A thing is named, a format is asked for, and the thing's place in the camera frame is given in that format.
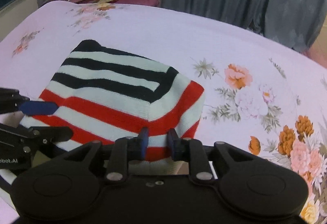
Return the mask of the striped knit sweater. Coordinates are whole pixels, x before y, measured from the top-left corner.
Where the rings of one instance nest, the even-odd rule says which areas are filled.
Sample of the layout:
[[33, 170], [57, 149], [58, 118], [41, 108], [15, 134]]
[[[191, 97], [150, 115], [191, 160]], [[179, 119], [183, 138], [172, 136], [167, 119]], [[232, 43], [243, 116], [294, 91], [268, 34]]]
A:
[[147, 128], [145, 159], [158, 162], [170, 156], [170, 129], [181, 138], [195, 136], [205, 93], [171, 66], [84, 40], [63, 61], [40, 99], [55, 103], [57, 110], [25, 116], [21, 125], [69, 127], [73, 136], [62, 149], [93, 140], [112, 144]]

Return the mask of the floral pink bed sheet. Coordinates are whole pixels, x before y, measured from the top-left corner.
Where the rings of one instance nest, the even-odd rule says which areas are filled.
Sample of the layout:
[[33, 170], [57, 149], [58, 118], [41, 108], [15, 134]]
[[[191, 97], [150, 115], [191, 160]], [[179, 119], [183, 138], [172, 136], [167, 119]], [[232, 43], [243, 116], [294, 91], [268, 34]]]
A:
[[[176, 69], [205, 93], [194, 138], [224, 141], [298, 173], [307, 223], [326, 223], [326, 69], [247, 30], [162, 8], [51, 2], [1, 41], [1, 86], [40, 100], [84, 40]], [[141, 174], [176, 173], [170, 156], [131, 162]]]

